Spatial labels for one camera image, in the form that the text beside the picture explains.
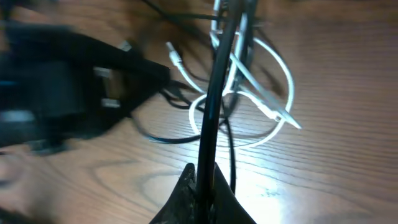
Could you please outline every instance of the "cable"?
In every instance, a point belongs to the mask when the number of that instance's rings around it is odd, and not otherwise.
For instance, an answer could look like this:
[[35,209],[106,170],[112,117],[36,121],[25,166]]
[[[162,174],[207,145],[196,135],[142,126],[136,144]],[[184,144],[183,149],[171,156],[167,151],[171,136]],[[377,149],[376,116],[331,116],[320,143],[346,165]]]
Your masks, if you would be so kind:
[[[234,51],[234,54],[237,58],[241,57],[242,48],[243,48],[243,44],[244,44],[244,38],[245,38],[244,33],[246,32],[247,25],[248,25],[248,17],[246,14],[243,14],[242,19],[241,19],[241,24],[239,25],[239,32],[238,32],[239,39],[236,41],[236,46],[235,46],[235,51]],[[215,40],[213,40],[213,42],[214,42],[214,44],[216,44],[216,46],[218,46],[218,42],[216,42]],[[232,63],[229,68],[228,79],[226,81],[224,91],[230,91],[232,89],[232,85],[235,80],[236,70],[237,70],[236,63]]]
[[[225,110],[224,101],[221,102],[223,110]],[[228,145],[229,145],[229,163],[231,165],[231,180],[229,183],[229,187],[231,188],[232,193],[235,194],[236,190],[236,159],[235,159],[235,149],[234,149],[234,136],[232,134],[232,128],[229,123],[228,117],[225,117],[225,126],[228,132]]]
[[182,65],[182,59],[177,53],[177,51],[174,49],[172,43],[167,42],[166,43],[167,48],[169,49],[169,56],[173,62],[173,64],[180,70],[182,76],[186,79],[186,81],[194,88],[196,91],[199,93],[205,93],[204,90],[202,90],[188,75],[187,71],[184,69],[184,66]]
[[[255,14],[255,6],[257,4],[257,0],[252,1],[244,1],[245,13],[241,18],[241,25],[239,26],[240,38],[235,46],[235,55],[244,63],[246,67],[250,67],[253,59],[253,29],[252,26],[248,26],[248,24],[253,24],[254,14]],[[240,70],[236,69],[235,63],[231,64],[230,69],[231,79],[233,82],[230,83],[230,86],[226,88],[232,89],[233,94],[229,101],[229,106],[224,110],[224,114],[226,116],[230,116],[233,111],[236,109],[239,101],[239,95],[237,92],[239,91],[239,87],[242,85],[244,81],[244,76]]]
[[170,106],[172,106],[174,108],[177,108],[177,109],[180,109],[180,110],[189,110],[189,106],[190,105],[179,105],[179,104],[176,104],[176,103],[173,102],[172,97],[170,95],[168,95],[166,92],[160,91],[159,93],[166,99],[166,102],[168,102]]
[[[220,17],[220,15],[218,15],[218,11],[220,9],[220,4],[221,4],[221,0],[214,1],[214,5],[213,5],[213,15],[214,16]],[[217,20],[211,21],[211,29],[217,30]]]
[[216,58],[213,61],[213,69],[208,86],[205,112],[203,114],[203,135],[199,144],[198,168],[197,168],[197,210],[196,222],[205,223],[208,220],[210,207],[214,203],[213,184],[215,181],[214,168],[216,159],[217,135],[219,128],[220,110],[223,101],[223,85],[229,64],[234,32],[238,26],[242,9],[239,1],[233,1],[228,17],[231,18],[225,27],[221,37],[220,46],[217,49]]
[[129,118],[131,118],[132,123],[136,127],[137,131],[145,136],[147,139],[150,141],[156,142],[156,143],[162,143],[162,144],[185,144],[185,143],[190,143],[193,141],[197,141],[200,139],[200,134],[192,137],[187,137],[187,138],[177,138],[177,139],[169,139],[169,138],[160,138],[156,137],[153,135],[148,134],[148,132],[141,126],[141,124],[138,122],[137,119],[133,117],[133,115],[130,115]]
[[205,83],[208,83],[208,82],[210,81],[210,80],[207,79],[207,78],[202,78],[202,77],[199,77],[199,76],[195,75],[192,71],[190,71],[190,70],[187,68],[187,66],[186,66],[186,64],[184,63],[184,61],[182,62],[182,65],[183,65],[184,69],[189,73],[189,75],[190,75],[192,78],[194,78],[194,79],[196,79],[196,80],[198,80],[198,81],[200,81],[200,82],[205,82]]
[[[186,103],[187,104],[187,107],[188,108],[186,108],[185,106],[184,106],[184,108],[181,108],[181,109],[183,109],[183,110],[188,110],[189,109],[189,106],[191,106],[191,104],[192,104],[192,102],[190,101],[190,100],[188,100],[183,94],[182,94],[182,92],[181,92],[181,89],[180,88],[184,88],[185,86],[184,86],[185,84],[183,84],[183,83],[180,83],[180,82],[178,82],[178,81],[172,81],[172,82],[170,82],[169,83],[169,86],[166,88],[166,90],[170,93],[170,94],[172,94],[173,96],[175,96],[175,97],[177,97],[177,99],[178,100],[181,100],[181,101],[183,101],[184,103]],[[205,109],[203,109],[203,108],[201,108],[201,107],[199,107],[199,106],[197,106],[197,110],[198,111],[201,111],[201,112],[204,112],[205,111]]]
[[[254,41],[255,41],[256,43],[258,43],[261,47],[264,47],[264,48],[277,60],[277,62],[279,63],[279,65],[282,67],[282,69],[283,69],[283,71],[284,71],[284,74],[285,74],[285,76],[286,76],[286,78],[287,78],[288,91],[289,91],[287,103],[286,103],[286,106],[285,106],[285,110],[286,110],[287,112],[289,112],[290,109],[292,108],[293,100],[294,100],[294,80],[293,80],[293,77],[292,77],[292,75],[291,75],[291,73],[290,73],[290,70],[287,68],[286,64],[285,64],[284,61],[281,59],[281,57],[280,57],[279,55],[277,55],[276,52],[273,51],[267,44],[265,44],[263,41],[261,41],[261,40],[258,39],[258,38],[254,38]],[[250,98],[250,97],[254,97],[253,95],[250,95],[250,94],[247,94],[246,96],[249,97],[249,98]],[[199,102],[200,100],[204,99],[204,98],[206,98],[206,95],[203,95],[203,96],[197,98],[195,101],[192,102],[191,107],[194,107],[195,105],[197,105],[198,102]],[[274,112],[271,111],[271,110],[270,110],[268,107],[266,107],[265,105],[263,105],[261,102],[259,102],[258,99],[253,98],[253,99],[252,99],[252,102],[255,103],[255,104],[256,104],[256,102],[258,102],[258,103],[261,105],[261,106],[259,106],[259,109],[262,110],[262,112],[263,112],[264,114],[267,114],[268,116],[271,116],[271,117],[274,117],[274,116],[275,116]],[[190,111],[189,111],[190,124],[191,124],[191,127],[192,127],[194,133],[198,134],[198,133],[200,133],[200,132],[199,132],[197,126],[196,126],[194,115],[195,115],[195,114],[194,114],[194,111],[190,108]],[[283,127],[283,124],[284,124],[284,123],[285,123],[285,120],[284,120],[284,119],[280,120],[280,121],[272,128],[270,134],[269,134],[268,136],[266,136],[264,139],[261,139],[260,141],[254,142],[254,143],[251,143],[251,144],[244,144],[244,145],[240,145],[240,146],[235,146],[235,148],[236,148],[236,149],[250,148],[250,147],[258,146],[258,145],[260,145],[260,144],[264,144],[265,142],[267,142],[267,141],[269,141],[270,139],[272,139],[272,138],[280,131],[280,129]]]
[[199,40],[199,42],[203,45],[208,45],[208,39],[207,36],[200,31],[197,28],[187,26],[183,23],[181,23],[175,16],[171,16],[170,14],[167,14],[159,6],[156,6],[154,3],[148,1],[148,0],[142,0],[144,3],[146,3],[149,7],[151,7],[153,10],[155,10],[157,13],[159,13],[161,16],[163,16],[165,19],[167,19],[169,22],[179,26],[181,29],[183,29],[185,32],[189,33],[190,35],[194,36]]
[[[214,32],[211,33],[210,36],[215,42],[219,42]],[[258,44],[264,47],[277,60],[277,62],[285,72],[288,81],[290,80],[291,82],[293,82],[293,77],[291,76],[289,69],[287,68],[286,64],[281,59],[281,57],[277,55],[272,48],[270,48],[268,45],[263,43],[258,38],[254,38],[254,41],[256,41]],[[251,72],[243,65],[243,63],[238,58],[236,58],[235,55],[230,54],[229,57],[234,63],[236,63],[236,65],[238,66],[240,71],[242,71],[246,79],[257,89],[257,91],[267,100],[267,102],[273,108],[275,108],[276,112],[278,113],[278,116],[280,116],[282,119],[284,119],[286,122],[290,123],[291,125],[295,126],[297,129],[302,128],[301,125],[296,120],[294,120],[294,118],[289,114],[289,112],[287,112],[285,109],[279,106],[278,101],[272,96],[272,94],[256,81]],[[289,92],[288,100],[293,100],[293,97],[294,97],[294,92],[293,91]]]

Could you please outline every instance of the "white cable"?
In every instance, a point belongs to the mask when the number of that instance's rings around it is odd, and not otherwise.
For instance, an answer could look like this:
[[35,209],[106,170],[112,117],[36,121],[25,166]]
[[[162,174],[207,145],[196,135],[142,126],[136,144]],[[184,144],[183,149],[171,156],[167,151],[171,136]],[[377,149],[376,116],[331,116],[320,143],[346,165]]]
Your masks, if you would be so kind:
[[[220,0],[216,0],[214,4],[214,15],[217,15],[218,10],[220,8]],[[283,124],[288,121],[290,124],[293,124],[296,128],[301,128],[301,125],[299,125],[291,115],[289,115],[289,111],[292,108],[293,105],[293,100],[294,100],[294,80],[293,77],[290,73],[290,70],[287,68],[286,64],[284,61],[281,59],[281,57],[271,48],[269,47],[266,43],[261,41],[258,38],[254,38],[254,41],[258,43],[261,47],[266,49],[278,62],[282,70],[284,71],[284,74],[287,78],[287,84],[288,84],[288,98],[287,98],[287,103],[285,106],[285,109],[281,108],[277,102],[276,99],[269,93],[267,90],[265,90],[251,75],[250,71],[241,63],[239,60],[241,51],[242,51],[242,46],[244,43],[244,33],[246,33],[246,27],[247,27],[247,17],[245,14],[242,15],[241,18],[241,24],[239,25],[239,31],[236,32],[236,35],[239,35],[239,39],[236,41],[235,45],[235,51],[234,53],[230,53],[229,57],[233,61],[232,65],[229,69],[229,74],[227,77],[226,81],[226,86],[223,90],[223,97],[226,96],[227,94],[230,94],[233,92],[232,86],[233,82],[236,76],[237,68],[240,69],[240,71],[243,73],[243,75],[251,82],[251,84],[257,88],[258,92],[268,100],[267,103],[270,103],[273,108],[275,108],[277,111],[272,111],[267,105],[266,102],[263,100],[259,99],[254,93],[250,92],[247,88],[244,88],[241,86],[242,91],[238,91],[238,94],[243,95],[248,97],[267,117],[271,119],[276,119],[277,116],[281,117],[281,120],[272,128],[270,134],[266,136],[264,139],[261,139],[258,142],[254,142],[251,144],[245,144],[245,145],[240,145],[236,146],[237,149],[239,148],[249,148],[249,147],[255,147],[260,144],[264,144],[265,142],[269,141],[272,139],[283,127]],[[217,21],[212,21],[211,22],[211,31],[210,31],[210,37],[211,37],[211,43],[213,47],[216,49],[220,43],[218,40],[216,34],[222,34],[222,31],[220,32],[217,29]],[[173,48],[172,44],[170,42],[167,43],[167,47],[170,50],[170,58],[173,61],[173,64],[181,71],[183,77],[186,79],[186,81],[194,87],[194,89],[198,90],[200,93],[204,93],[204,91],[189,77],[187,74],[185,68],[182,65],[182,59],[180,58],[179,54],[175,49]],[[200,134],[200,131],[195,123],[195,108],[198,106],[199,102],[204,100],[206,98],[206,95],[202,95],[201,97],[197,98],[194,100],[190,106],[189,109],[189,120],[191,127],[195,134]]]
[[[285,110],[287,112],[289,112],[292,108],[293,105],[293,100],[294,100],[294,80],[292,77],[292,74],[290,73],[289,69],[287,68],[286,64],[284,63],[284,61],[281,59],[281,57],[274,51],[272,50],[267,44],[265,44],[263,41],[261,41],[258,38],[254,38],[254,41],[256,43],[258,43],[261,47],[265,48],[268,52],[270,52],[270,54],[277,60],[277,62],[279,63],[279,65],[282,67],[284,74],[286,76],[287,79],[287,85],[288,85],[288,99],[287,99],[287,103],[285,106]],[[200,131],[198,129],[198,127],[196,126],[195,123],[195,108],[197,107],[197,105],[199,104],[199,102],[206,98],[206,95],[203,95],[199,98],[197,98],[196,100],[194,100],[191,104],[191,107],[189,109],[189,120],[190,120],[190,124],[191,127],[193,129],[193,131],[195,132],[195,134],[200,134]],[[255,103],[256,105],[262,105],[264,106],[263,108],[266,108],[266,110],[268,110],[268,107],[264,104],[262,104],[262,102],[259,102],[258,99],[255,98],[255,96],[253,96],[254,99],[251,98],[251,100],[253,101],[253,103]],[[258,145],[264,144],[265,142],[269,141],[270,139],[272,139],[283,127],[285,123],[285,120],[282,119],[280,120],[271,130],[271,132],[269,133],[269,135],[267,135],[264,139],[261,139],[260,141],[254,142],[254,143],[250,143],[250,144],[244,144],[244,145],[240,145],[240,146],[235,146],[236,149],[242,149],[242,148],[250,148],[250,147],[256,147]]]
[[[217,45],[219,44],[220,41],[218,40],[214,32],[210,34],[210,37],[217,43]],[[288,82],[289,81],[293,82],[293,77],[289,69],[287,68],[286,64],[281,59],[281,57],[272,48],[270,48],[267,44],[265,44],[263,41],[259,40],[258,38],[254,38],[254,41],[260,44],[262,47],[264,47],[277,60],[278,64],[283,69],[286,78],[288,79]],[[230,54],[229,58],[238,66],[238,68],[240,69],[242,74],[246,77],[246,79],[267,100],[266,103],[269,103],[272,106],[272,108],[274,108],[279,113],[281,119],[286,120],[291,125],[295,126],[297,129],[302,128],[301,125],[296,120],[294,120],[294,118],[289,114],[289,112],[286,111],[286,109],[283,109],[282,107],[279,106],[278,101],[272,96],[272,94],[269,91],[267,91],[265,88],[263,88],[262,85],[260,85],[260,83],[256,81],[251,72],[243,65],[243,63],[238,58],[236,58],[234,54]],[[294,98],[294,91],[292,91],[288,96],[288,101],[293,101],[293,98]]]
[[[239,25],[238,33],[239,34],[246,33],[247,26],[248,26],[248,17],[246,15],[246,13],[244,13],[244,14],[242,14],[241,24]],[[244,38],[245,38],[244,35],[239,35],[238,40],[236,41],[235,52],[234,52],[236,58],[241,58],[242,48],[243,48],[243,44],[244,44]],[[230,91],[232,89],[232,85],[235,81],[236,72],[237,72],[236,63],[232,63],[231,67],[229,68],[227,81],[226,81],[226,84],[224,87],[225,92]]]
[[180,57],[180,55],[178,54],[178,52],[174,49],[172,43],[167,42],[166,43],[167,48],[169,49],[169,56],[170,59],[172,60],[174,66],[176,66],[182,76],[184,76],[184,78],[186,79],[186,81],[194,88],[196,89],[198,92],[200,93],[206,93],[204,90],[202,90],[188,75],[186,69],[184,68],[184,66],[182,65],[182,59]]

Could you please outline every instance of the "wood grain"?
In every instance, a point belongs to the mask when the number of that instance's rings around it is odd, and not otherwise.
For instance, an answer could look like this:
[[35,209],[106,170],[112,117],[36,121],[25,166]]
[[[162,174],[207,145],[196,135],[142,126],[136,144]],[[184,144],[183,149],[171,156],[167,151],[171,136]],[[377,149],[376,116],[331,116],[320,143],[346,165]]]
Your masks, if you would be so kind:
[[[211,8],[199,0],[180,2],[163,5],[199,13]],[[294,74],[292,113],[304,129],[286,125],[270,142],[237,151],[237,198],[258,223],[396,223],[398,27],[391,16],[396,3],[260,3],[259,14],[268,21],[263,31]],[[164,22],[153,25],[156,19],[148,15],[155,14],[139,1],[72,1],[59,10],[64,23],[113,45],[147,30],[146,56],[170,67],[164,42],[176,40],[190,70],[208,76],[210,51]],[[283,74],[260,48],[252,70],[265,86],[280,85],[283,101]],[[181,79],[174,68],[173,76]],[[187,112],[159,96],[136,114],[159,136],[193,134]],[[236,144],[254,142],[248,137],[273,125],[246,100],[231,122]],[[101,138],[71,144],[76,150],[46,158],[28,156],[23,146],[9,148],[18,152],[19,162],[8,166],[23,174],[0,190],[0,205],[54,223],[148,223],[185,164],[196,163],[198,155],[197,142],[153,144],[128,121]],[[224,134],[219,145],[227,145]],[[228,148],[218,149],[217,162],[228,177]]]

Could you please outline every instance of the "wooden surface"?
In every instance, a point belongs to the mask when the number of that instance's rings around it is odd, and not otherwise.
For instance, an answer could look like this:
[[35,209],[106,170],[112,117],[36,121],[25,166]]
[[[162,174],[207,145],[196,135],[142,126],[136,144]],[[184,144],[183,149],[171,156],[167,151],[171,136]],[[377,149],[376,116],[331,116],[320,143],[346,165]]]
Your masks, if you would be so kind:
[[[205,1],[187,2],[163,5],[176,11],[211,9]],[[396,9],[393,1],[260,2],[259,14],[267,18],[263,31],[294,74],[292,114],[304,129],[286,125],[272,141],[237,151],[236,195],[258,223],[397,223]],[[180,42],[192,72],[205,77],[210,69],[208,49],[148,19],[155,14],[138,1],[71,1],[58,10],[62,22],[114,45],[151,31],[151,38],[142,37],[148,42],[146,57],[170,67],[164,42]],[[44,18],[21,15],[27,21]],[[284,77],[260,48],[252,70],[285,98]],[[154,134],[193,134],[187,112],[172,109],[159,96],[136,114]],[[246,100],[231,120],[236,144],[253,142],[248,136],[272,126]],[[16,181],[0,190],[0,205],[52,223],[148,223],[185,164],[196,163],[198,155],[197,142],[153,144],[127,121],[102,138],[71,144],[76,150],[46,158],[25,155],[24,146],[9,148],[17,156],[0,166],[12,170],[3,176]],[[223,134],[219,145],[226,145]],[[228,149],[220,147],[217,162],[227,177],[228,159]]]

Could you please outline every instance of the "black cable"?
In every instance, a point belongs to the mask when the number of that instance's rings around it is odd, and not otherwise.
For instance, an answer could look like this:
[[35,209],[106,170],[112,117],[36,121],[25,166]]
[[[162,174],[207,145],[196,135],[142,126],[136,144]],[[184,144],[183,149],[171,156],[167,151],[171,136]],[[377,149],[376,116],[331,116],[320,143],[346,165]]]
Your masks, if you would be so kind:
[[227,21],[228,18],[225,16],[213,16],[206,14],[194,14],[194,13],[176,13],[170,16],[176,17],[178,19],[203,19],[203,20],[217,20],[217,21]]
[[197,166],[196,193],[198,200],[195,211],[195,221],[197,223],[208,223],[210,208],[214,203],[214,170],[223,86],[229,62],[229,54],[235,38],[235,30],[242,14],[241,1],[231,1],[230,3],[228,17],[231,19],[226,23],[217,49],[217,55],[213,62],[206,97],[206,107],[203,114],[202,137],[199,144]]
[[[181,88],[186,88],[189,90],[192,90],[192,88],[190,88],[189,86],[186,86],[186,84],[180,83],[178,81],[173,80],[170,84],[173,85],[169,85],[168,87],[166,87],[166,90],[173,94],[173,96],[176,96],[179,100],[183,101],[184,103],[187,104],[187,107],[184,106],[183,110],[189,110],[189,107],[191,106],[192,102],[190,100],[188,100],[181,92]],[[197,106],[197,110],[204,112],[204,109],[199,107],[200,105]]]
[[172,97],[164,91],[159,91],[159,93],[166,99],[166,102],[169,103],[170,106],[180,109],[180,110],[189,110],[189,105],[179,105],[173,102]]
[[137,131],[145,136],[147,139],[150,141],[156,142],[156,143],[162,143],[162,144],[185,144],[185,143],[190,143],[193,141],[197,141],[200,139],[200,135],[192,136],[192,137],[187,137],[187,138],[178,138],[178,139],[170,139],[170,138],[160,138],[153,136],[151,134],[148,134],[148,132],[141,126],[141,124],[138,122],[137,119],[133,117],[133,115],[130,115],[129,118],[131,118],[132,123],[136,127]]
[[163,16],[165,19],[167,19],[169,22],[179,26],[181,29],[183,29],[185,32],[191,34],[195,38],[199,40],[199,42],[203,45],[208,46],[208,38],[206,34],[202,31],[200,31],[197,28],[192,28],[190,26],[187,26],[180,22],[178,19],[176,19],[175,16],[171,16],[170,14],[167,14],[159,6],[156,6],[154,3],[148,1],[148,0],[142,0],[144,3],[146,3],[149,7],[151,7],[153,10],[155,10],[157,13],[159,13],[161,16]]
[[184,62],[182,62],[182,63],[183,63],[183,66],[185,67],[186,71],[188,72],[188,74],[189,74],[190,76],[192,76],[192,78],[194,78],[194,79],[196,79],[196,80],[198,80],[198,81],[200,81],[200,82],[209,82],[208,79],[202,78],[202,77],[199,77],[199,76],[195,75],[195,74],[186,66],[186,64],[185,64]]
[[[221,102],[223,110],[225,110],[224,101]],[[225,117],[225,126],[228,132],[228,144],[229,144],[229,163],[231,164],[231,182],[229,183],[229,187],[232,190],[232,193],[235,194],[236,190],[236,159],[235,159],[235,149],[234,149],[234,137],[232,134],[231,124],[229,123],[228,117]]]
[[[218,13],[216,15],[216,18],[217,18],[216,21],[218,22],[216,28],[218,30],[220,29],[220,22],[224,21],[224,20],[221,19],[221,18],[224,18],[223,14],[228,11],[228,9],[225,6],[226,6],[225,3],[223,1],[221,1],[220,2],[220,9],[218,10]],[[211,47],[212,57],[213,57],[213,60],[214,60],[216,58],[217,50],[213,47],[213,44],[211,44],[210,47]]]

